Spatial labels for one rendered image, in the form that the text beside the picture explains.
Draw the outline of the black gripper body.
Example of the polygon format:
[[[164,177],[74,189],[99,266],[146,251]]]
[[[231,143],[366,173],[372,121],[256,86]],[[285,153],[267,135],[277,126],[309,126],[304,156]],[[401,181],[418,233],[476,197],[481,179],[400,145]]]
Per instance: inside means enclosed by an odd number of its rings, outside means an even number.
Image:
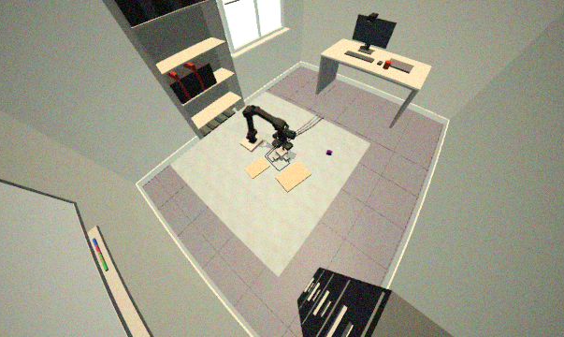
[[[282,144],[284,145],[284,149],[285,149],[286,151],[289,151],[291,148],[294,147],[294,144],[292,144],[291,142],[288,142],[288,141],[287,141],[287,138],[286,138],[285,136],[284,136],[283,138],[280,138],[280,137],[278,136],[278,131],[277,131],[276,133],[274,133],[274,134],[272,135],[272,137],[273,137],[274,139],[275,139],[275,137],[278,137],[278,138],[282,141]]]

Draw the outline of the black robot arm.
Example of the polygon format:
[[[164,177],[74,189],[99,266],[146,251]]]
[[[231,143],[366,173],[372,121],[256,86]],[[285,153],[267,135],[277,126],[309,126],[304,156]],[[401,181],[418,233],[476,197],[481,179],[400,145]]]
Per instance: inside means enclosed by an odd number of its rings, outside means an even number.
[[[252,144],[255,144],[255,142],[257,141],[257,138],[255,137],[257,133],[257,129],[253,127],[254,115],[257,115],[263,120],[270,122],[275,128],[274,130],[278,131],[278,136],[280,138],[283,138],[285,136],[288,139],[295,139],[296,137],[296,131],[290,130],[288,123],[285,122],[284,119],[275,118],[270,114],[268,114],[267,112],[261,110],[258,106],[248,105],[242,113],[243,116],[246,118],[246,123],[248,126],[248,132],[245,138],[248,139],[248,142]],[[280,139],[277,139],[277,137],[275,137],[275,139],[272,141],[271,144],[276,148],[280,148],[282,145],[282,141]]]

